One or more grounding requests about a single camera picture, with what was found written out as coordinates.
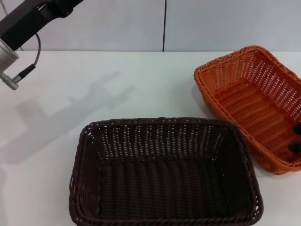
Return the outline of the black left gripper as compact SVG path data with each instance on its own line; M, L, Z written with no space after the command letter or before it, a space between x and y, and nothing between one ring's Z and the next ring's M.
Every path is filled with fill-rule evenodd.
M19 49L45 25L66 18L82 0L26 0L0 21L0 39Z

